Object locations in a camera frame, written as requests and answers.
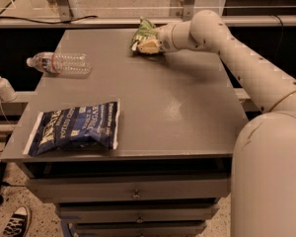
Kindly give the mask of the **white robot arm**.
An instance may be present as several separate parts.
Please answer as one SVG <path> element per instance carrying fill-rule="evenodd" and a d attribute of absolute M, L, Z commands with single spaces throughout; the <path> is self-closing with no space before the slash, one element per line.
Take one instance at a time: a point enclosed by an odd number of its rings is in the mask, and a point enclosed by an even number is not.
<path fill-rule="evenodd" d="M 296 237 L 296 79 L 237 40 L 211 10 L 162 27 L 142 19 L 131 47 L 219 56 L 260 111 L 234 147 L 231 237 Z"/>

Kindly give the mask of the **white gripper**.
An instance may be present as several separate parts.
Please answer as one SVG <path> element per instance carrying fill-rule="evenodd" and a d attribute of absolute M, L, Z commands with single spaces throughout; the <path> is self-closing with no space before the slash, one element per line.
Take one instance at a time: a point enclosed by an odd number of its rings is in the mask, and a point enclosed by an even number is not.
<path fill-rule="evenodd" d="M 174 24 L 168 24 L 161 27 L 157 27 L 154 32 L 157 39 L 147 39 L 140 42 L 135 50 L 144 54 L 156 54 L 161 50 L 163 52 L 174 52 L 178 49 L 174 45 L 173 41 L 173 29 Z"/>

